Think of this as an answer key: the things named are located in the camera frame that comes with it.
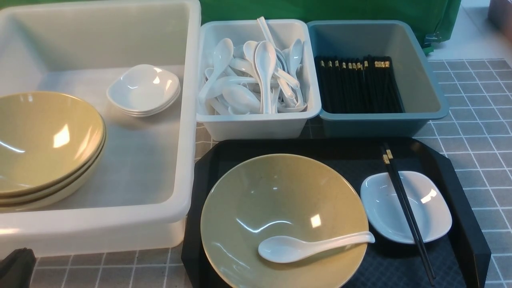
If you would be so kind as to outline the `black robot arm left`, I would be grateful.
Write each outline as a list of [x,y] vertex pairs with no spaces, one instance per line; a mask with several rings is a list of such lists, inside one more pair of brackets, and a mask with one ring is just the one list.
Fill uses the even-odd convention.
[[14,250],[0,263],[0,286],[29,288],[35,265],[36,257],[32,249]]

